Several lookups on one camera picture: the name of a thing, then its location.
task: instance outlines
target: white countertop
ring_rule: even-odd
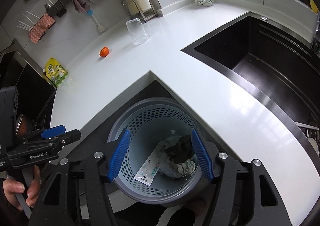
[[[263,104],[182,48],[249,9],[215,2],[192,4],[144,26],[151,38],[133,46],[124,22],[88,45],[66,68],[51,126],[79,129],[82,139],[154,79],[173,91],[245,162],[260,159],[273,179],[293,226],[320,195],[320,178],[291,132]],[[99,51],[110,48],[107,57]],[[66,146],[66,156],[78,143]]]

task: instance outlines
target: trash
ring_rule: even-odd
[[[170,160],[174,160],[176,164],[182,164],[190,159],[194,154],[191,143],[191,135],[185,135],[179,138],[177,144],[165,149],[164,151]]]
[[[171,147],[164,150],[167,156],[161,163],[159,173],[173,178],[192,174],[196,164],[191,160],[194,155],[191,135],[180,137],[175,145],[176,137],[166,139],[165,142]]]
[[[196,169],[196,164],[188,159],[182,164],[175,164],[167,156],[165,160],[161,163],[158,172],[160,174],[165,174],[172,178],[181,178],[185,175],[192,174]]]
[[[139,169],[135,175],[135,179],[146,185],[151,185],[153,178],[158,172],[162,161],[165,159],[166,154],[164,153],[167,143],[160,141],[153,152],[150,154],[148,159]]]
[[[101,57],[106,57],[109,54],[109,49],[108,47],[103,47],[103,49],[100,50],[100,56]]]

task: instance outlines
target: chopsticks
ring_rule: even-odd
[[[40,18],[39,18],[38,16],[36,16],[35,14],[33,14],[33,13],[29,12],[29,11],[26,11],[26,12],[29,13],[29,14],[31,14],[32,16],[40,19]],[[23,13],[23,16],[26,17],[33,25],[35,25],[35,23],[34,23],[32,20],[30,20],[30,19],[27,17],[27,15],[25,15],[25,14]],[[25,23],[22,22],[22,21],[18,21],[18,22],[19,22],[19,23],[18,23],[17,27],[20,28],[20,29],[24,29],[24,30],[31,31],[31,29],[33,28],[33,27],[31,27],[30,25],[25,24]]]
[[[54,3],[52,1],[50,1],[50,0],[48,0],[48,1],[52,4],[52,6],[54,5]]]

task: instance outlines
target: trash can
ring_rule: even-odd
[[[114,182],[126,195],[141,203],[166,204],[188,194],[200,181],[202,172],[170,178],[157,173],[150,186],[134,179],[159,141],[173,136],[191,135],[199,125],[175,100],[155,97],[142,100],[126,110],[113,125],[108,142],[116,140],[123,128],[131,131],[130,146]]]

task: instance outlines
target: yellow snack bag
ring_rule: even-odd
[[[68,75],[68,72],[56,59],[51,57],[45,65],[45,75],[56,87],[58,87]]]

